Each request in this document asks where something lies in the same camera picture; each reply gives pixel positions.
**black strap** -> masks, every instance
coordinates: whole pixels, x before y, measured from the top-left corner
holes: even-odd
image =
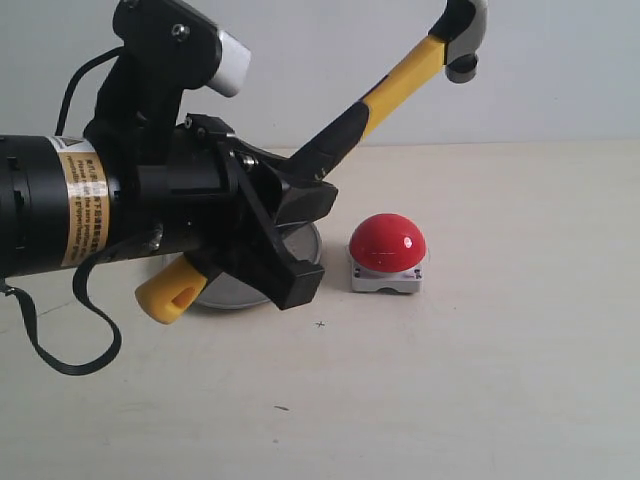
[[[64,375],[78,377],[90,375],[99,370],[102,370],[118,356],[120,347],[122,346],[122,335],[120,333],[120,330],[118,329],[118,326],[113,322],[113,320],[111,320],[111,318],[109,318],[106,313],[96,307],[89,299],[89,294],[87,292],[89,275],[91,274],[93,268],[103,259],[112,257],[118,250],[122,248],[126,248],[134,244],[143,245],[144,243],[148,242],[150,238],[153,238],[153,235],[154,233],[145,233],[144,235],[125,240],[110,248],[94,253],[84,262],[82,262],[82,264],[76,270],[73,276],[73,294],[82,305],[104,319],[104,321],[109,324],[109,327],[111,327],[111,331],[113,332],[113,341],[111,343],[111,346],[100,357],[89,363],[85,363],[82,365],[69,365],[68,363],[61,362],[49,352],[47,352],[44,348],[42,348],[42,345],[40,345],[40,341],[38,339],[38,315],[36,313],[36,307],[33,303],[33,299],[24,290],[16,287],[11,287],[7,285],[4,279],[0,279],[0,293],[4,293],[4,295],[7,297],[14,296],[18,300],[20,309],[22,310],[24,326],[27,331],[27,336],[31,341],[31,345],[33,345],[36,353],[40,356],[40,358],[42,358],[42,360],[45,361],[47,365]]]

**robotic arm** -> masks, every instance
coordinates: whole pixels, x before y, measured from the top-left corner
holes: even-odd
[[[164,324],[222,272],[280,309],[311,302],[324,270],[296,260],[283,237],[329,214],[338,192],[325,177],[422,84],[445,68],[453,82],[473,78],[486,11],[486,0],[448,0],[409,55],[286,159],[243,142],[220,118],[189,114],[176,126],[185,90],[239,92],[247,48],[181,0],[121,0],[113,27],[123,46],[94,62],[117,58],[84,139],[61,136],[79,77],[57,136],[0,137],[0,279],[78,267],[74,293],[114,331],[95,362],[63,364],[38,343],[30,297],[0,282],[18,297],[37,353],[68,375],[115,358],[117,327],[86,294],[100,263],[185,252],[136,291]]]

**hammer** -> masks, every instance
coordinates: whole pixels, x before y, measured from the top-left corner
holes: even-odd
[[[323,180],[342,159],[407,98],[443,68],[453,83],[471,81],[477,50],[487,29],[487,0],[447,0],[444,13],[429,34],[382,80],[280,170],[298,178]]]

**yellow label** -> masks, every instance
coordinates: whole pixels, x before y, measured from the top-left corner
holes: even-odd
[[[69,240],[63,267],[104,249],[109,235],[109,187],[96,152],[58,151],[69,193]]]

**warning label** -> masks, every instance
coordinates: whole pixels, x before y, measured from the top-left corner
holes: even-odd
[[[69,239],[62,266],[72,267],[107,244],[109,187],[100,158],[89,142],[62,137],[50,140],[67,181]]]

